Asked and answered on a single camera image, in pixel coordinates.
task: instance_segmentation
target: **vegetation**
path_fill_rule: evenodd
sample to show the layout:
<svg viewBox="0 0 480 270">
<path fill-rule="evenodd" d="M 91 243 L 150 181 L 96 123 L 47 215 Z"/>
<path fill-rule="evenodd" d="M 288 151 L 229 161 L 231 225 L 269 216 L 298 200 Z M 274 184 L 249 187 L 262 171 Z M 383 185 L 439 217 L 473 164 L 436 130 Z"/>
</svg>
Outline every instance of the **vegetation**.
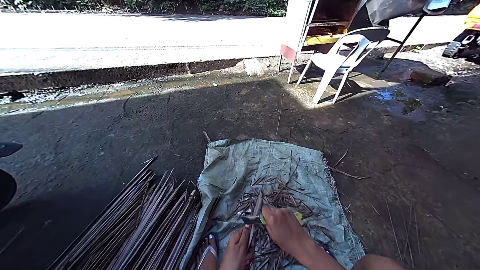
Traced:
<svg viewBox="0 0 480 270">
<path fill-rule="evenodd" d="M 11 10 L 207 13 L 285 16 L 288 0 L 0 0 Z"/>
</svg>

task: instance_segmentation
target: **road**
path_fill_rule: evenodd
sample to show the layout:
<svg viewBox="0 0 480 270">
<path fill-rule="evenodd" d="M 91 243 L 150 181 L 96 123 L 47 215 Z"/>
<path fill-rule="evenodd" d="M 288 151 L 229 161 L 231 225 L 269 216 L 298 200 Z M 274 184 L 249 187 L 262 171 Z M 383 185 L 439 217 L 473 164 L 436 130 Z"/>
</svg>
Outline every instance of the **road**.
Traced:
<svg viewBox="0 0 480 270">
<path fill-rule="evenodd" d="M 464 19 L 425 17 L 407 45 L 449 42 Z M 402 39 L 416 20 L 391 20 L 390 36 Z M 2 29 L 0 75 L 274 56 L 286 23 L 278 17 L 0 13 L 0 25 L 12 26 Z"/>
</svg>

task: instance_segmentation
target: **sandal strap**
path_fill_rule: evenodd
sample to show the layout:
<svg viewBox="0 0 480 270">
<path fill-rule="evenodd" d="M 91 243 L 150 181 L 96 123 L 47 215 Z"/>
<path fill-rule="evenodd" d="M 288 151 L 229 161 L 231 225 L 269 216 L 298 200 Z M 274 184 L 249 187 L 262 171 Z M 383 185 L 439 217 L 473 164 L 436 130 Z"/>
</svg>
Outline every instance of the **sandal strap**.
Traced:
<svg viewBox="0 0 480 270">
<path fill-rule="evenodd" d="M 202 265 L 202 263 L 205 259 L 205 256 L 207 256 L 208 252 L 212 252 L 213 256 L 215 256 L 215 259 L 218 260 L 218 256 L 216 254 L 215 249 L 211 245 L 209 245 L 209 246 L 207 246 L 204 253 L 202 254 L 202 258 L 200 259 L 200 263 L 198 264 L 198 269 L 200 269 L 200 267 L 201 267 L 201 265 Z"/>
</svg>

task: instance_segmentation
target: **tarp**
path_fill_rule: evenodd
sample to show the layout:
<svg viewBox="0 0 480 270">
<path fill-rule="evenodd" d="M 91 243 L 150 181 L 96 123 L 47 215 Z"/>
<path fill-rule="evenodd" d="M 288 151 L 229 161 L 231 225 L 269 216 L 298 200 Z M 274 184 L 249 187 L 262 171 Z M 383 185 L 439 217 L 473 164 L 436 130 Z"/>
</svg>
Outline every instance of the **tarp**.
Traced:
<svg viewBox="0 0 480 270">
<path fill-rule="evenodd" d="M 374 25 L 421 10 L 427 0 L 367 0 L 368 16 Z"/>
<path fill-rule="evenodd" d="M 351 269 L 365 255 L 343 212 L 335 181 L 322 152 L 259 139 L 220 140 L 209 143 L 206 149 L 204 169 L 198 179 L 203 206 L 182 268 L 185 268 L 195 245 L 205 236 L 202 232 L 217 198 L 218 205 L 213 213 L 213 219 L 217 221 L 210 231 L 218 235 L 219 262 L 222 260 L 230 234 L 244 225 L 237 215 L 227 217 L 236 210 L 243 192 L 250 191 L 250 184 L 259 177 L 277 178 L 292 188 L 301 184 L 305 192 L 310 193 L 299 193 L 297 197 L 313 212 L 320 213 L 320 220 L 305 219 L 311 235 L 345 268 Z M 303 267 L 290 265 L 287 269 Z"/>
</svg>

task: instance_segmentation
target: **chair backrest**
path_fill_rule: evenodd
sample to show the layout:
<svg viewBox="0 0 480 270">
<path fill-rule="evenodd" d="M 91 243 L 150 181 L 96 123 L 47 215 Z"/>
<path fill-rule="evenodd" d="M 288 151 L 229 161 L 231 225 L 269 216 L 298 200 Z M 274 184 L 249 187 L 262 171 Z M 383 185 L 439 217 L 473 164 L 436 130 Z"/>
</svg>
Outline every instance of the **chair backrest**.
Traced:
<svg viewBox="0 0 480 270">
<path fill-rule="evenodd" d="M 355 31 L 346 33 L 333 45 L 328 54 L 339 53 L 340 47 L 344 44 L 357 43 L 357 45 L 348 54 L 347 58 L 341 65 L 342 69 L 353 69 L 365 58 L 371 50 L 373 50 L 380 42 L 382 42 L 390 30 L 380 27 L 368 27 L 357 29 Z M 371 45 L 368 52 L 363 53 L 367 47 Z"/>
</svg>

